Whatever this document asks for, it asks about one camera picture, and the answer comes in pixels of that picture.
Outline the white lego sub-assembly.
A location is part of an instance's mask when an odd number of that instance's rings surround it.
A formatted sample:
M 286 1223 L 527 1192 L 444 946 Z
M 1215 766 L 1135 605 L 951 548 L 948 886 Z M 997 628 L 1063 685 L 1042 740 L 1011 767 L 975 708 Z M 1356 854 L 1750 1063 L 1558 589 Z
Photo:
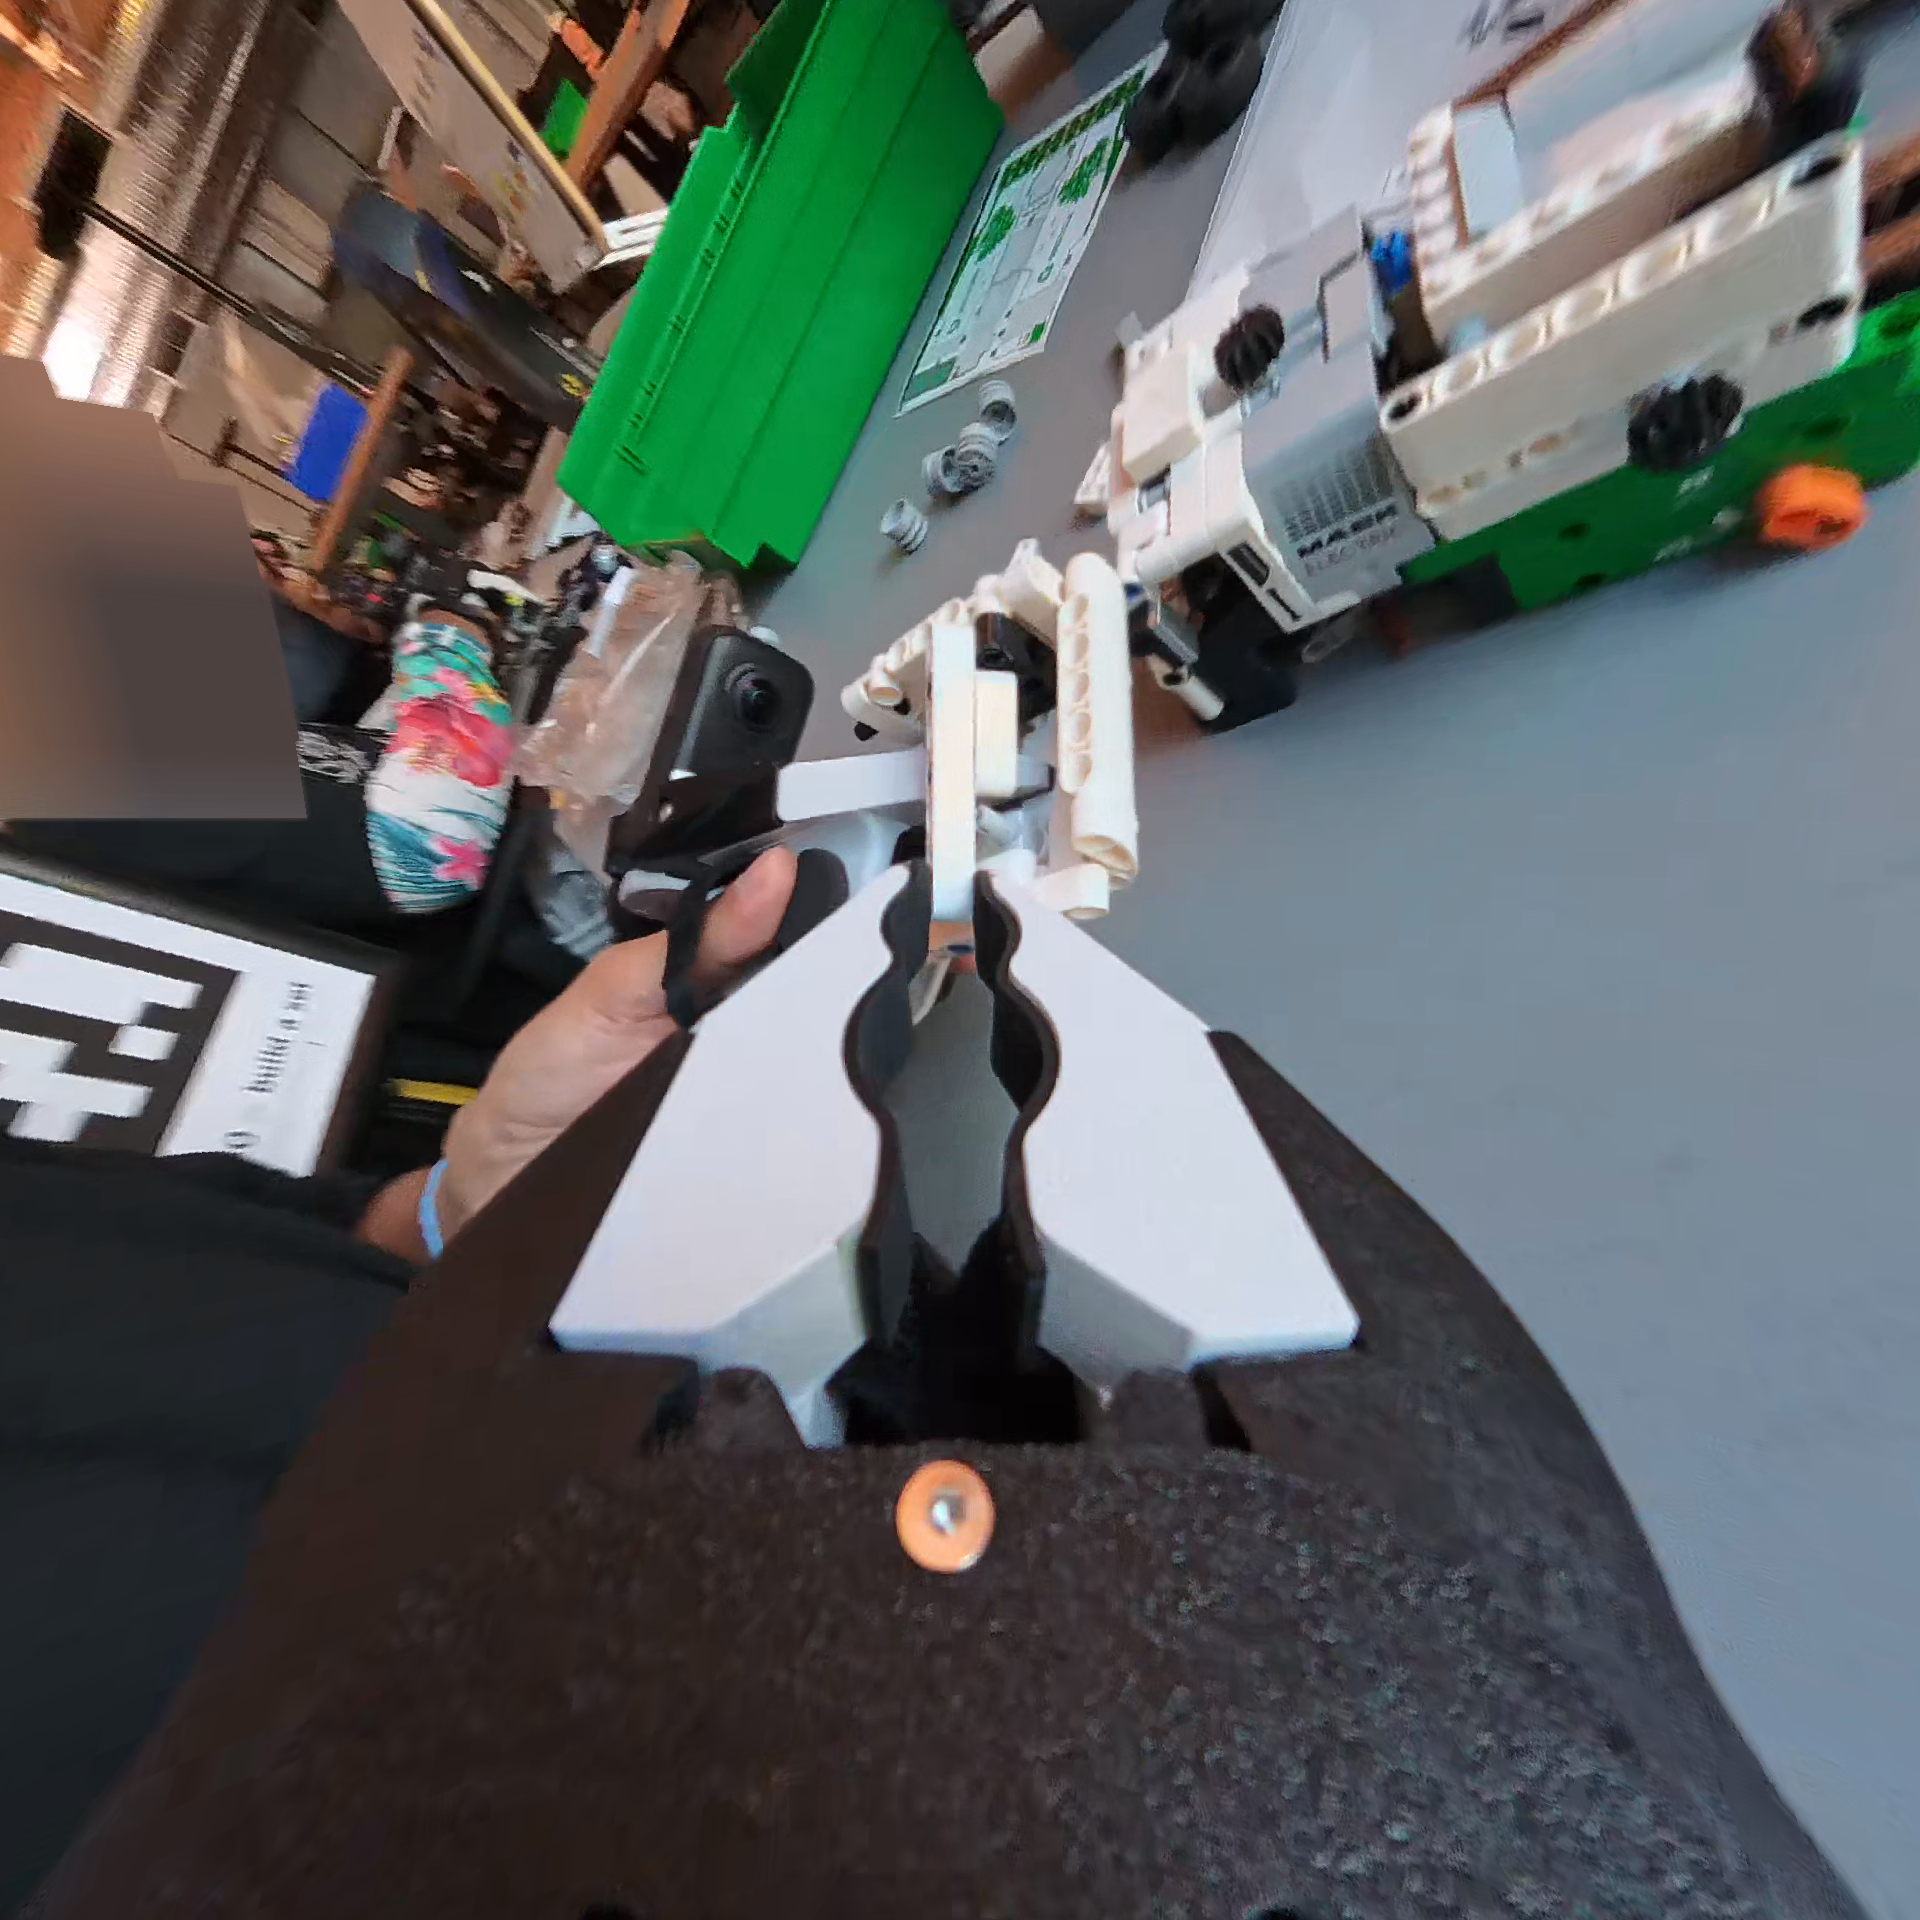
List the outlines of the white lego sub-assembly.
M 1139 878 L 1129 600 L 1092 551 L 1020 539 L 841 688 L 863 735 L 921 755 L 930 949 L 966 952 L 981 872 L 1007 872 L 1073 922 Z

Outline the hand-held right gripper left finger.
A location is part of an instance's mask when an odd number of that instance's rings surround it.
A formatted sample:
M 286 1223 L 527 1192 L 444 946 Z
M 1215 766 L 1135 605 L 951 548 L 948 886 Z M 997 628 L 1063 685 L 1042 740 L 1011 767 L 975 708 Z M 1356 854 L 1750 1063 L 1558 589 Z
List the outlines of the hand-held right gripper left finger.
M 923 867 L 897 863 L 707 1012 L 549 1333 L 570 1354 L 748 1370 L 833 1450 L 833 1379 L 909 1261 L 884 1088 L 911 1039 Z

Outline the green and white sticker sheet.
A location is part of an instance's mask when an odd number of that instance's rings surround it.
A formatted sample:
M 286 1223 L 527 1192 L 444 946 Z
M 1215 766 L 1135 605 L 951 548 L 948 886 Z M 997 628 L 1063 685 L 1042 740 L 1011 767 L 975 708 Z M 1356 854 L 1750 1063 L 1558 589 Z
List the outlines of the green and white sticker sheet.
M 959 392 L 1045 350 L 1129 154 L 1124 119 L 1166 50 L 1007 154 L 946 282 L 897 414 Z

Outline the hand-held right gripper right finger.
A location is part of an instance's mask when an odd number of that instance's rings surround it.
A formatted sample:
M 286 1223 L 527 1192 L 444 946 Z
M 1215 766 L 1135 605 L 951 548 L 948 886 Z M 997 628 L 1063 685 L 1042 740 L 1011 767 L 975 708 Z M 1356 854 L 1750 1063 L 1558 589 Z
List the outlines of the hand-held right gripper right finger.
M 1014 1102 L 1001 1221 L 1025 1336 L 1090 1397 L 1222 1360 L 1343 1354 L 1359 1315 L 1221 1052 L 1100 940 L 975 880 L 991 1067 Z

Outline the floral cloth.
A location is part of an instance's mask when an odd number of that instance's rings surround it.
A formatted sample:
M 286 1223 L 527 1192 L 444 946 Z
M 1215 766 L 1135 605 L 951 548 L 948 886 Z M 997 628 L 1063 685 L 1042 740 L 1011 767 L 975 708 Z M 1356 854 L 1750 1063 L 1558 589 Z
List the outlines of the floral cloth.
M 513 805 L 513 707 L 492 635 L 428 607 L 390 651 L 387 746 L 366 780 L 367 858 L 389 907 L 426 919 L 474 900 Z

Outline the person's left hand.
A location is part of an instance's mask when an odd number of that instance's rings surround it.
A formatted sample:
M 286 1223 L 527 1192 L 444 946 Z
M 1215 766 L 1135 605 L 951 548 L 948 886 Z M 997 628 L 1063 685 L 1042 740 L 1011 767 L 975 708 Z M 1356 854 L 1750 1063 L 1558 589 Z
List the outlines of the person's left hand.
M 715 1000 L 770 952 L 798 875 L 794 851 L 770 847 L 713 898 L 681 978 L 697 1000 Z M 446 1246 L 572 1123 L 683 1032 L 666 975 L 663 933 L 610 946 L 500 1048 L 439 1154 L 447 1164 L 439 1199 Z

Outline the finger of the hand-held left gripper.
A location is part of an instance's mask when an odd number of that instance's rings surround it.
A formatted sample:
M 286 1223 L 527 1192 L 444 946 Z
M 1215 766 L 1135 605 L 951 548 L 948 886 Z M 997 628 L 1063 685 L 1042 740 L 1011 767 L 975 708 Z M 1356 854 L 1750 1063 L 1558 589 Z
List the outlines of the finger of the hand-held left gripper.
M 923 810 L 926 791 L 926 748 L 803 758 L 778 775 L 778 819 L 803 826 L 854 811 Z

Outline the white and green lego truck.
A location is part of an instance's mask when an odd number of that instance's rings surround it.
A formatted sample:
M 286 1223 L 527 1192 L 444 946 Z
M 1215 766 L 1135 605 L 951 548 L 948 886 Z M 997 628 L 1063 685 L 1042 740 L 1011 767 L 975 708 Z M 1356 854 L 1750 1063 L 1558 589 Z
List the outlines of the white and green lego truck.
M 1917 445 L 1915 130 L 1862 108 L 1895 20 L 1511 7 L 1371 208 L 1123 347 L 1124 653 L 1226 731 L 1418 592 L 1502 616 L 1853 536 Z

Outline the green plastic bin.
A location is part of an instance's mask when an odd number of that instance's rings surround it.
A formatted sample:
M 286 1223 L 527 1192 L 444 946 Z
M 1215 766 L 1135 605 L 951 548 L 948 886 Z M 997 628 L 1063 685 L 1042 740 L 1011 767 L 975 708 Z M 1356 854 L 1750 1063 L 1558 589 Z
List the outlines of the green plastic bin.
M 935 2 L 787 2 L 727 72 L 559 460 L 614 544 L 801 563 L 1001 112 Z

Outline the clear plastic bag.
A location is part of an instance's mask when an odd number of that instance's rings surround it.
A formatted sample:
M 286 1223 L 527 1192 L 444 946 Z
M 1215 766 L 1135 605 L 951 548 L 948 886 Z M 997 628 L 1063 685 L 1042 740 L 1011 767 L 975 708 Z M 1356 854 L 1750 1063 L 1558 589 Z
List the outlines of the clear plastic bag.
M 633 805 L 703 600 L 703 568 L 683 551 L 621 566 L 524 734 L 515 778 L 583 807 Z

